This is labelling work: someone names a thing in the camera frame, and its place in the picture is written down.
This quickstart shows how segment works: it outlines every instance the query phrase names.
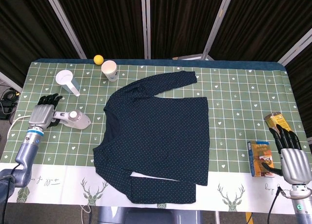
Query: floor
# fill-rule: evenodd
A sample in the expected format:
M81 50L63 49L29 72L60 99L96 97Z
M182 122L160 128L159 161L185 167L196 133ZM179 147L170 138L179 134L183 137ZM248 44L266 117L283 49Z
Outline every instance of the floor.
M0 95L7 87L0 86ZM0 156L2 155L6 135L10 127L9 121L1 120L0 122ZM93 207L92 223L97 223L99 207ZM6 210L6 223L8 224L78 224L81 223L80 219L81 208L78 205L44 205L44 204L18 204L9 203ZM203 218L205 224L215 223L215 213L212 211L204 211ZM84 214L85 223L87 223L87 214ZM253 223L263 224L267 221L267 214L254 213ZM245 213L241 212L220 212L220 222L222 224L243 224L246 223ZM270 223L296 223L294 215L278 215L273 214Z

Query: green checkered tablecloth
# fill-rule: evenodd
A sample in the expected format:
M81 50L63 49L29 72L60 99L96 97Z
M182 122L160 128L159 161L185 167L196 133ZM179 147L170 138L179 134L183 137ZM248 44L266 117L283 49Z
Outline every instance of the green checkered tablecloth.
M68 94L55 82L57 72L68 69L80 84L79 97ZM205 96L209 104L210 171L250 172L247 141L269 141L273 160L279 156L264 116L281 111L312 162L310 149L287 73L284 71L235 70L198 67L118 65L119 79L109 82L100 66L91 64L33 62L29 68L16 116L30 115L39 98L60 93L57 111L81 110L92 124L77 130L62 124L45 131L35 164L93 166L93 151L104 136L103 107L119 88L144 77L164 72L195 71L197 83L159 94L159 97ZM28 119L18 121L10 132L1 162L13 163L28 128Z

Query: robotic hand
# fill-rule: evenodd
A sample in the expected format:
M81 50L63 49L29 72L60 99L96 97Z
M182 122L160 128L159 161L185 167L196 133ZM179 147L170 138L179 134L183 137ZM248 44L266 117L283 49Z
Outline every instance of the robotic hand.
M23 166L23 169L4 169L0 171L0 202L5 200L7 190L9 196L14 192L15 187L25 187L31 180L32 165L37 154L38 145L44 136L44 130L62 123L66 126L85 129L91 121L81 111L56 112L62 96L58 93L40 98L38 104L29 119L30 128L19 149L15 161Z
M312 224L312 190L306 186L312 181L312 175L307 155L294 132L280 125L276 127L279 133L273 128L269 130L275 139L282 169L271 168L266 163L262 165L269 172L283 176L292 185L289 197L280 187L278 189L284 197L292 200L298 223Z

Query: table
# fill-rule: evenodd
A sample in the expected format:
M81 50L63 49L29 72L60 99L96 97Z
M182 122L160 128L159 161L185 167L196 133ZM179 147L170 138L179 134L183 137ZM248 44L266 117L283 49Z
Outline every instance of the table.
M269 141L274 164L280 168L273 137L263 120L274 111L282 111L312 163L287 72L278 63L116 60L119 76L116 82L109 82L100 66L91 63L82 59L40 59L31 63L15 118L30 115L41 96L60 93L63 99L57 111L81 110L92 124L85 130L61 124L47 129L35 158L30 184L17 189L10 202L268 212L277 184L284 189L290 189L290 185L280 177L251 177L247 141ZM71 70L80 84L79 97L68 94L55 82L56 73L63 69ZM133 204L124 194L106 186L95 173L92 149L104 136L103 107L113 92L137 79L182 70L195 71L197 83L158 96L207 97L211 139L208 186L196 187L194 204ZM0 160L1 169L15 165L27 128L28 119L13 127ZM229 201L241 202L230 207L226 204ZM293 213L291 201L279 198L273 213Z

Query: small box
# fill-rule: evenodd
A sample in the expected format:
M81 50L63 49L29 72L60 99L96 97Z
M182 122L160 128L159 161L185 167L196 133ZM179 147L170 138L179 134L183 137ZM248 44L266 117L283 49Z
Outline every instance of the small box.
M263 166L265 162L274 168L272 152L266 141L250 141L247 143L250 171L253 177L274 177L274 174L268 172Z
M273 128L275 131L277 131L277 133L279 133L279 130L276 128L277 124L288 131L292 130L281 112L270 113L264 117L264 120L268 124L269 128Z

